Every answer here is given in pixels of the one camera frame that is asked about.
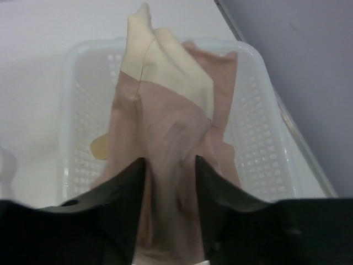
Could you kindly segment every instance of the crumpled fabric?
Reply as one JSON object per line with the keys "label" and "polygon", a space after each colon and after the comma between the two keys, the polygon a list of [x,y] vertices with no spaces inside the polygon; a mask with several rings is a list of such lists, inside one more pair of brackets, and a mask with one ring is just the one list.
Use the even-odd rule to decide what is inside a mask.
{"label": "crumpled fabric", "polygon": [[180,44],[168,29],[153,29],[146,5],[129,17],[106,167],[92,187],[146,158],[138,250],[168,253],[175,264],[204,260],[195,156],[240,186],[234,148],[223,142],[237,62],[236,52],[218,56],[191,41]]}

